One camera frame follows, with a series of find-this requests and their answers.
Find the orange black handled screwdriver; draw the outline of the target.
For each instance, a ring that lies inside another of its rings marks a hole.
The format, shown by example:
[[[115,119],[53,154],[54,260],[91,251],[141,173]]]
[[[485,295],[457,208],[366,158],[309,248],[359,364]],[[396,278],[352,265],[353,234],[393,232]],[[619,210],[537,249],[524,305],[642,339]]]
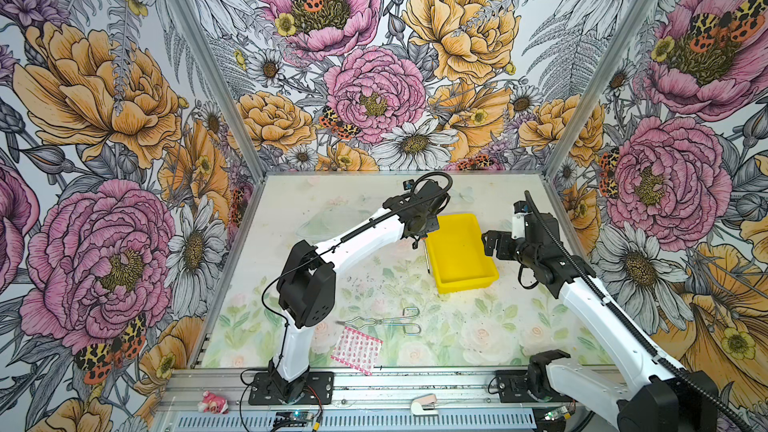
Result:
[[[425,266],[428,274],[432,274],[432,265],[431,265],[431,259],[430,259],[430,252],[427,244],[426,239],[421,240],[422,245],[424,246],[424,257],[425,257]]]

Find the pink small toy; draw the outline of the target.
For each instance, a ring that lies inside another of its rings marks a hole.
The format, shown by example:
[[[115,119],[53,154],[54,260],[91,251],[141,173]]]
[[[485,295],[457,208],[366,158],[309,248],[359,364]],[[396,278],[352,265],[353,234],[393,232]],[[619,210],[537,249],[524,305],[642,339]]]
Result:
[[[197,409],[200,413],[227,414],[229,412],[229,404],[226,398],[211,391],[204,391]]]

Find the yellow plastic bin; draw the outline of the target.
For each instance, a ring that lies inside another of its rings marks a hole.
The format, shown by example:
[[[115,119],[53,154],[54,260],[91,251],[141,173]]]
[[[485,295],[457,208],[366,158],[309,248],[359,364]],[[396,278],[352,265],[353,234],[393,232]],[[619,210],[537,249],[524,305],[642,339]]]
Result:
[[[438,224],[439,229],[426,240],[439,294],[483,289],[499,279],[493,260],[485,255],[474,214],[439,216]]]

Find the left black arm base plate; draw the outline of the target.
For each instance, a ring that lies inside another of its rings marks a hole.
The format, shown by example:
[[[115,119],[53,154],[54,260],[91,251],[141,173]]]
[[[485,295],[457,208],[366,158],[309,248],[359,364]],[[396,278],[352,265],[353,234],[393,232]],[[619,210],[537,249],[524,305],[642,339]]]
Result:
[[[247,388],[251,406],[330,405],[335,374],[308,370],[288,382],[277,372],[260,371]]]

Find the right green circuit board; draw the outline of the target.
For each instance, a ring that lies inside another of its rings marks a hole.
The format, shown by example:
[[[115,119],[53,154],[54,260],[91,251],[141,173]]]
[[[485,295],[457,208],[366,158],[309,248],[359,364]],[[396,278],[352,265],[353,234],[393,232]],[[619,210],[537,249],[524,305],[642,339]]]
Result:
[[[571,417],[571,412],[568,406],[560,406],[546,412],[543,416],[544,421],[559,421],[567,420]]]

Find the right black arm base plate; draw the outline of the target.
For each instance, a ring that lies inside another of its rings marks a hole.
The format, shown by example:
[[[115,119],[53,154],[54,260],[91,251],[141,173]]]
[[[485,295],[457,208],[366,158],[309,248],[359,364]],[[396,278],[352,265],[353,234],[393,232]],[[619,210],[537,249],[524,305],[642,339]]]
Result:
[[[549,387],[547,379],[536,371],[496,371],[494,383],[501,403],[552,402],[560,399]]]

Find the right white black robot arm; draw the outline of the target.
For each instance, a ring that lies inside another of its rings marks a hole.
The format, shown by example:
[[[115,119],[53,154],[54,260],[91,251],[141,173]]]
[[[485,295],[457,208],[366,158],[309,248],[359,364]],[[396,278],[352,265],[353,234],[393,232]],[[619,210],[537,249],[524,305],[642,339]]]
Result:
[[[526,374],[499,372],[501,400],[570,398],[618,431],[714,431],[721,401],[714,381],[689,372],[637,325],[612,298],[591,267],[567,251],[557,219],[531,198],[514,205],[509,231],[482,235],[489,257],[519,264],[574,313],[608,353],[621,382],[580,365],[569,353],[531,356]]]

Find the left green circuit board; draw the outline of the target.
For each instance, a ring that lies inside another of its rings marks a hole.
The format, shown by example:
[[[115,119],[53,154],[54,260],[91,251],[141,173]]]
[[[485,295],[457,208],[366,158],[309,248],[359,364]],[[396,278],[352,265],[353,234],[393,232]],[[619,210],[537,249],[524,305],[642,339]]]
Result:
[[[309,411],[284,411],[277,412],[273,423],[271,425],[271,431],[277,431],[286,427],[309,427],[314,430],[319,427],[323,414],[321,412],[313,413]]]

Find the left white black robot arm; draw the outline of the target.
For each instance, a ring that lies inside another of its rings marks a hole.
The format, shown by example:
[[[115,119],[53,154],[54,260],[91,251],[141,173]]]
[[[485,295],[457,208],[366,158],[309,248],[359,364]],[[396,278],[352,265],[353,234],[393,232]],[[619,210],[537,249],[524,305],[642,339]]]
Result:
[[[445,172],[407,180],[402,194],[386,199],[352,229],[316,244],[302,240],[292,247],[283,271],[271,282],[279,308],[266,308],[284,322],[268,366],[276,381],[291,385],[309,370],[314,329],[335,306],[337,277],[385,246],[412,239],[417,247],[437,231],[438,215],[450,201],[452,185],[453,178]]]

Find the white pink stapler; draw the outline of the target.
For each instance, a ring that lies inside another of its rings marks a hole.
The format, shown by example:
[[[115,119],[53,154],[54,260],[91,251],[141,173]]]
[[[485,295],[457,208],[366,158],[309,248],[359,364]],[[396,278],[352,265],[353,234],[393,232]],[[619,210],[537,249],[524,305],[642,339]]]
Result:
[[[411,414],[417,417],[437,416],[437,397],[435,394],[427,394],[411,401]]]

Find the pink white patterned cloth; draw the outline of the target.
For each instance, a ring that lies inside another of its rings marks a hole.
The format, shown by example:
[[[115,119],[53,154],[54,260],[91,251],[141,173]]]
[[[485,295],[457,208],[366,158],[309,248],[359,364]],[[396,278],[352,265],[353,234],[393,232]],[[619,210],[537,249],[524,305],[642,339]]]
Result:
[[[370,376],[378,365],[383,342],[351,327],[344,327],[331,359],[363,375]]]

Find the green circuit board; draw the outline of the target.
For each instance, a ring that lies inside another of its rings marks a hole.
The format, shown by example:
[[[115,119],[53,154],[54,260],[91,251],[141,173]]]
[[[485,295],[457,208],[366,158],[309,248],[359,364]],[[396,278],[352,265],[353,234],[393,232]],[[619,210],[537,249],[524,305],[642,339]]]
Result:
[[[560,406],[546,412],[543,416],[544,421],[559,421],[567,420],[571,417],[571,412],[568,406]]]
[[[314,430],[319,427],[323,414],[321,412],[313,413],[309,411],[284,411],[277,412],[273,423],[271,425],[271,431],[277,431],[286,427],[309,427]]]

